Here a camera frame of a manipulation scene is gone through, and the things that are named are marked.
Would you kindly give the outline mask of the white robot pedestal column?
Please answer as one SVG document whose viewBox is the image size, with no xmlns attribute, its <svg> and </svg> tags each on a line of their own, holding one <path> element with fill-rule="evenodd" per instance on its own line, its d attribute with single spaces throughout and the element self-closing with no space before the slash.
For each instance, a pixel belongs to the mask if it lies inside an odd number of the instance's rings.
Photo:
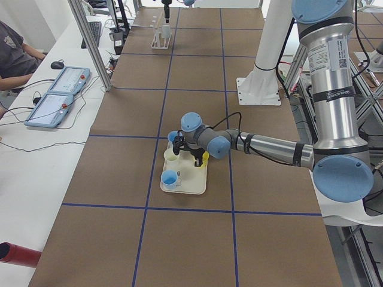
<svg viewBox="0 0 383 287">
<path fill-rule="evenodd" d="M 270 2 L 254 68 L 247 77 L 236 79 L 240 105 L 280 106 L 277 64 L 283 54 L 290 25 L 294 22 L 292 2 Z"/>
</svg>

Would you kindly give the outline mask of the red cylinder bottle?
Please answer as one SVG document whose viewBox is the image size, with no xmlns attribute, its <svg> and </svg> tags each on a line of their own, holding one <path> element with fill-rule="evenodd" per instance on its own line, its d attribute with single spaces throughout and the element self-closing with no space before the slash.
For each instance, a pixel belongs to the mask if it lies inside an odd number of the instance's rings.
<svg viewBox="0 0 383 287">
<path fill-rule="evenodd" d="M 1 243 L 1 262 L 35 268 L 41 257 L 41 252 L 13 243 Z"/>
</svg>

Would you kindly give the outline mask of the black keyboard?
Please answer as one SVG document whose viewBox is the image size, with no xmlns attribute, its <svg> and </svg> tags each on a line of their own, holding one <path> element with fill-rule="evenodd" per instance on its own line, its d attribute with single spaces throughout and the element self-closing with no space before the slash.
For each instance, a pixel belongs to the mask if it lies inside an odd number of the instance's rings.
<svg viewBox="0 0 383 287">
<path fill-rule="evenodd" d="M 92 22 L 88 22 L 88 24 L 89 24 L 91 34 L 94 37 L 96 46 L 98 47 L 99 41 L 101 38 L 102 23 L 99 21 L 92 21 Z"/>
</svg>

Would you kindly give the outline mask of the cream plastic tray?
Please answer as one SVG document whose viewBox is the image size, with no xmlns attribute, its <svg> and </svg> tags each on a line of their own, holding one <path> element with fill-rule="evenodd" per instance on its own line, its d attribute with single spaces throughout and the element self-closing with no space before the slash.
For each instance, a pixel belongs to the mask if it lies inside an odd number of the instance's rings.
<svg viewBox="0 0 383 287">
<path fill-rule="evenodd" d="M 172 147 L 173 147 L 173 144 L 168 142 L 167 149 Z M 179 156 L 180 158 L 179 158 L 178 167 L 174 171 L 178 172 L 179 177 L 181 178 L 182 185 L 172 191 L 166 191 L 166 190 L 163 190 L 163 191 L 168 193 L 183 193 L 183 194 L 194 194 L 194 195 L 203 194 L 206 190 L 208 164 L 205 167 L 195 167 L 194 157 L 191 155 L 189 151 L 180 151 Z"/>
</svg>

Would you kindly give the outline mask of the white chair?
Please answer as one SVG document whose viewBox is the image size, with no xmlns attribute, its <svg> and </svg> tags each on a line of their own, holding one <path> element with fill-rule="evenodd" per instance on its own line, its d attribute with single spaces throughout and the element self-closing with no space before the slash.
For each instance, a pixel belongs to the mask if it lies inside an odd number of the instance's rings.
<svg viewBox="0 0 383 287">
<path fill-rule="evenodd" d="M 321 214 L 326 225 L 349 227 L 353 225 L 382 226 L 382 215 L 370 216 L 366 213 L 363 201 L 342 203 L 328 199 L 314 187 Z"/>
</svg>

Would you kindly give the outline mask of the yellow plastic cup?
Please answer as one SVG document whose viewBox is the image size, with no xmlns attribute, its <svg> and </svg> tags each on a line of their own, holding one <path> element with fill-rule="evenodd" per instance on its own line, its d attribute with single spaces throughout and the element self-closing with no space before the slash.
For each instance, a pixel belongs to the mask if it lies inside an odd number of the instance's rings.
<svg viewBox="0 0 383 287">
<path fill-rule="evenodd" d="M 202 155 L 202 165 L 201 167 L 205 167 L 208 164 L 208 159 L 209 159 L 209 153 L 205 151 Z"/>
</svg>

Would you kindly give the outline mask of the cream white cup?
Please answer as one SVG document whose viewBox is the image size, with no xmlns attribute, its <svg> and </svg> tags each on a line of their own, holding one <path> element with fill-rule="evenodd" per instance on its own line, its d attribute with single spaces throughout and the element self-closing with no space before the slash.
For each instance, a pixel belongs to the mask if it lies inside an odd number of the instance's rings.
<svg viewBox="0 0 383 287">
<path fill-rule="evenodd" d="M 164 167 L 166 170 L 175 170 L 178 167 L 179 163 L 179 155 L 175 155 L 172 148 L 168 148 L 163 153 L 163 157 L 165 160 Z"/>
</svg>

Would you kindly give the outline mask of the seated person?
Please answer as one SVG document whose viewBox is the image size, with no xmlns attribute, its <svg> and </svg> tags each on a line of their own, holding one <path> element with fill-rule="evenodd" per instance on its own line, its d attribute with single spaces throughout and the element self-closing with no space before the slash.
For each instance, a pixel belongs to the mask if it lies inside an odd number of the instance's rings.
<svg viewBox="0 0 383 287">
<path fill-rule="evenodd" d="M 44 59 L 45 54 L 1 22 L 1 91 L 25 85 Z"/>
</svg>

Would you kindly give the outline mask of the blue cup far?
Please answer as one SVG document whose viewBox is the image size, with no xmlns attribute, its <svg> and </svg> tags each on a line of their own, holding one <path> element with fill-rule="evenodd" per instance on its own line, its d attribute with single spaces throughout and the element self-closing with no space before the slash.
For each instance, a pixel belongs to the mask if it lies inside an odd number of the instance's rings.
<svg viewBox="0 0 383 287">
<path fill-rule="evenodd" d="M 175 137 L 177 136 L 178 134 L 178 131 L 177 130 L 173 130 L 171 132 L 168 133 L 168 136 L 167 136 L 167 139 L 170 143 L 173 143 L 174 140 L 175 140 Z"/>
</svg>

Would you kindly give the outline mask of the blue cup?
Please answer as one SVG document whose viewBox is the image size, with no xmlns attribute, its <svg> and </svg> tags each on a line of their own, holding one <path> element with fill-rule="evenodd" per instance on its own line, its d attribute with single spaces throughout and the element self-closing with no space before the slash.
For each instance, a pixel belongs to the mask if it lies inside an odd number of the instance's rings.
<svg viewBox="0 0 383 287">
<path fill-rule="evenodd" d="M 178 172 L 174 170 L 166 170 L 161 174 L 162 190 L 172 191 L 182 185 Z"/>
<path fill-rule="evenodd" d="M 168 133 L 168 136 L 167 136 L 167 139 L 170 143 L 173 143 L 174 140 L 175 140 L 175 137 L 177 136 L 178 134 L 178 131 L 177 130 L 173 130 L 171 132 Z"/>
</svg>

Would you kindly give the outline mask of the blue cup near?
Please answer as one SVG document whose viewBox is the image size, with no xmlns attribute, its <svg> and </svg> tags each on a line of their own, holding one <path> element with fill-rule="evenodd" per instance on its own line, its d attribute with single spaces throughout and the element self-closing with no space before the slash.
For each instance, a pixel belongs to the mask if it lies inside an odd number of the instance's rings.
<svg viewBox="0 0 383 287">
<path fill-rule="evenodd" d="M 172 191 L 182 185 L 178 172 L 174 170 L 166 170 L 161 174 L 162 190 Z"/>
</svg>

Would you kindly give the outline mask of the lower blue teach pendant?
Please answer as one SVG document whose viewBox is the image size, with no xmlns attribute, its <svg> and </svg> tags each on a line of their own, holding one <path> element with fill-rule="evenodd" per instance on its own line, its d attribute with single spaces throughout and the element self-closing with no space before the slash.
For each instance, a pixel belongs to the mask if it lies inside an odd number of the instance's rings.
<svg viewBox="0 0 383 287">
<path fill-rule="evenodd" d="M 73 94 L 47 92 L 24 121 L 24 125 L 55 128 L 65 118 L 73 103 Z"/>
</svg>

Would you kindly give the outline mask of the blue teach pendant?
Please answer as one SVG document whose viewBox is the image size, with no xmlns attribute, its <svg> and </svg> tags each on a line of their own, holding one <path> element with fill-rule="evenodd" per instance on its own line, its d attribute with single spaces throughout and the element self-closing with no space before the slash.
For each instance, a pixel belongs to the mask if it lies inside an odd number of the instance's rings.
<svg viewBox="0 0 383 287">
<path fill-rule="evenodd" d="M 84 87 L 89 76 L 89 68 L 65 66 L 48 91 L 75 95 Z"/>
<path fill-rule="evenodd" d="M 47 92 L 24 121 L 24 125 L 55 128 L 65 118 L 73 103 L 73 94 Z"/>
</svg>

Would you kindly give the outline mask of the black computer mouse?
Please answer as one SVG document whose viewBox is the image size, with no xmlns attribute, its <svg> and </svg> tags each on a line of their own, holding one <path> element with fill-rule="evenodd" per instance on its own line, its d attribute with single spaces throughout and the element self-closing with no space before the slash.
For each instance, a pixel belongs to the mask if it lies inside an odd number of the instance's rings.
<svg viewBox="0 0 383 287">
<path fill-rule="evenodd" d="M 51 62 L 50 67 L 52 69 L 63 69 L 65 67 L 65 64 L 60 61 L 54 61 L 54 62 Z"/>
</svg>

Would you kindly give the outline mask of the upper blue teach pendant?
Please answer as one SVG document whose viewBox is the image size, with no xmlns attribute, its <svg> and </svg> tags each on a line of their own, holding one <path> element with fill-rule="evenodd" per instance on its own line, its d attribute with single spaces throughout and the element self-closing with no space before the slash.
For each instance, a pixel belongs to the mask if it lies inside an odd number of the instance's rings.
<svg viewBox="0 0 383 287">
<path fill-rule="evenodd" d="M 75 95 L 84 87 L 89 76 L 89 68 L 65 66 L 48 91 Z"/>
</svg>

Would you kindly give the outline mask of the aluminium frame post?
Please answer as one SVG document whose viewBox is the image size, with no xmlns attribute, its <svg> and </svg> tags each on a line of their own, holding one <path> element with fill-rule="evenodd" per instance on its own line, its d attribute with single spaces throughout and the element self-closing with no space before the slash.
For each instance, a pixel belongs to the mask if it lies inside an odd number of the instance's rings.
<svg viewBox="0 0 383 287">
<path fill-rule="evenodd" d="M 107 70 L 104 66 L 104 63 L 102 61 L 98 46 L 96 45 L 96 41 L 90 30 L 90 26 L 88 24 L 81 2 L 78 0 L 68 0 L 68 4 L 71 8 L 75 21 L 77 22 L 77 26 L 80 30 L 81 36 L 83 37 L 87 45 L 88 52 L 90 53 L 93 64 L 102 81 L 105 91 L 110 91 L 112 88 L 112 84 L 107 74 Z"/>
</svg>

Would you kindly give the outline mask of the grey white cup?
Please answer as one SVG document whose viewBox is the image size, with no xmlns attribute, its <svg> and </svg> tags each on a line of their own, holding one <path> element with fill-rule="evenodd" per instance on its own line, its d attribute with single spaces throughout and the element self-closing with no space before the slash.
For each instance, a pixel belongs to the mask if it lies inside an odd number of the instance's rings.
<svg viewBox="0 0 383 287">
<path fill-rule="evenodd" d="M 172 36 L 171 27 L 169 25 L 163 25 L 161 37 L 163 39 L 171 39 L 171 36 Z"/>
</svg>

